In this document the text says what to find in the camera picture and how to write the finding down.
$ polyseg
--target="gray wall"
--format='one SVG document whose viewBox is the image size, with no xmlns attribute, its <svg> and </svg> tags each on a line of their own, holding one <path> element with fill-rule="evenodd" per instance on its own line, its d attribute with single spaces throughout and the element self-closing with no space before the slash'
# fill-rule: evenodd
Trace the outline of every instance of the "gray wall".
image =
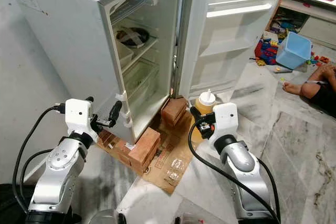
<svg viewBox="0 0 336 224">
<path fill-rule="evenodd" d="M 42 111 L 67 98 L 16 0 L 0 0 L 0 183 L 11 183 L 19 148 Z M 50 112 L 28 142 L 23 161 L 54 147 L 65 134 L 64 115 Z"/>
</svg>

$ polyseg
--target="tile floor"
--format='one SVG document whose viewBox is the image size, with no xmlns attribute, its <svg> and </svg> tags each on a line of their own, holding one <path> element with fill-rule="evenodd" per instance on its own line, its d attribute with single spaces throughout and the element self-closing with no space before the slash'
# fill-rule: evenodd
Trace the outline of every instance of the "tile floor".
<svg viewBox="0 0 336 224">
<path fill-rule="evenodd" d="M 331 49 L 314 46 L 313 51 L 336 62 L 336 52 Z M 336 223 L 336 120 L 281 88 L 280 78 L 303 83 L 315 67 L 284 74 L 272 73 L 273 68 L 249 62 L 235 90 L 219 97 L 237 104 L 238 140 L 244 140 L 272 170 L 279 190 L 281 223 Z M 74 207 L 82 214 L 83 223 L 107 208 L 123 212 L 129 224 L 171 224 L 174 216 L 184 211 L 203 215 L 206 223 L 237 223 L 228 181 L 196 159 L 169 196 L 135 179 L 133 172 L 103 151 L 92 149 Z M 206 143 L 198 152 L 221 166 Z"/>
</svg>

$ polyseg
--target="crisper drawer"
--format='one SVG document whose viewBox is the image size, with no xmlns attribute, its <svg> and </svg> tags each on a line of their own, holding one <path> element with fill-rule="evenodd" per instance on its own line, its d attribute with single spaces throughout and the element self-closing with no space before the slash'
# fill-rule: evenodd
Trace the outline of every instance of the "crisper drawer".
<svg viewBox="0 0 336 224">
<path fill-rule="evenodd" d="M 133 118 L 138 116 L 141 105 L 156 91 L 158 71 L 159 66 L 157 64 L 140 59 L 123 74 Z"/>
</svg>

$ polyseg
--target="white refrigerator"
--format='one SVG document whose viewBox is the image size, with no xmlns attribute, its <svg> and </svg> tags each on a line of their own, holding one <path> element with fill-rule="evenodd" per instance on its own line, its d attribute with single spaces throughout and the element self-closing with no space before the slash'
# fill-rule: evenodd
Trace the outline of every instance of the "white refrigerator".
<svg viewBox="0 0 336 224">
<path fill-rule="evenodd" d="M 73 98 L 134 144 L 167 98 L 232 90 L 279 0 L 17 0 Z M 129 48 L 118 31 L 143 28 Z"/>
</svg>

